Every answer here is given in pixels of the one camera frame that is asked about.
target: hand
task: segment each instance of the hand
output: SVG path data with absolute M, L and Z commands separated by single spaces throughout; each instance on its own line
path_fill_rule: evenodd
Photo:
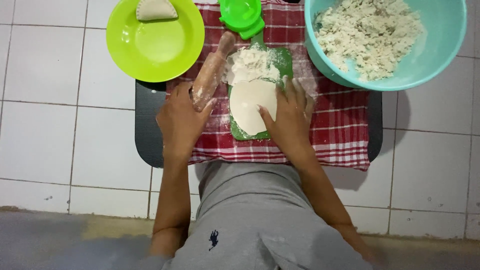
M 180 83 L 156 115 L 156 122 L 163 135 L 164 157 L 174 156 L 188 160 L 192 156 L 193 147 L 216 104 L 214 98 L 203 111 L 196 112 L 189 95 L 191 86 L 191 83 Z
M 259 106 L 259 112 L 273 141 L 297 167 L 312 156 L 316 160 L 309 140 L 314 100 L 296 79 L 284 77 L 284 81 L 286 93 L 276 87 L 276 121 L 265 107 Z

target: wooden rolling pin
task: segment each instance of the wooden rolling pin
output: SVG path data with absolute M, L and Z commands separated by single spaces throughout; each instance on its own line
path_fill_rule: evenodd
M 235 36 L 225 32 L 220 38 L 216 52 L 208 54 L 192 86 L 193 108 L 201 112 L 215 93 L 216 87 L 222 79 L 227 55 L 235 46 Z

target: left hand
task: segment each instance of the left hand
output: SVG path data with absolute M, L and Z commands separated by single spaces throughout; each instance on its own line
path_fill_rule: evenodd
M 188 160 L 192 156 L 193 147 L 216 104 L 214 98 L 203 111 L 196 112 L 189 95 L 191 87 L 191 83 L 180 83 L 156 115 L 156 122 L 163 135 L 164 157 Z

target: right hand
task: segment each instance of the right hand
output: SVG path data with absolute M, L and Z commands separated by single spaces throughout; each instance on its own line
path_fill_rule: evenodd
M 273 121 L 265 107 L 259 106 L 259 112 L 273 141 L 297 167 L 312 157 L 316 160 L 309 140 L 314 100 L 296 79 L 284 78 L 284 81 L 285 93 L 276 87 L 276 120 Z

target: red plaid cloth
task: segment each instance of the red plaid cloth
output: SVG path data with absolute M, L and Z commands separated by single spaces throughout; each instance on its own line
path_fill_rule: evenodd
M 181 81 L 192 81 L 208 53 L 215 51 L 223 32 L 218 4 L 197 4 L 205 24 L 205 42 L 198 61 L 182 76 L 167 83 L 167 93 Z M 310 127 L 310 141 L 323 165 L 351 167 L 366 171 L 368 91 L 338 85 L 322 74 L 311 62 L 304 46 L 303 5 L 281 0 L 262 1 L 265 44 L 286 47 L 293 58 L 293 72 L 305 90 L 316 99 Z M 237 38 L 237 48 L 248 46 Z M 273 140 L 237 141 L 230 133 L 227 86 L 219 85 L 212 117 L 193 150 L 189 164 L 210 160 L 286 163 L 285 155 Z

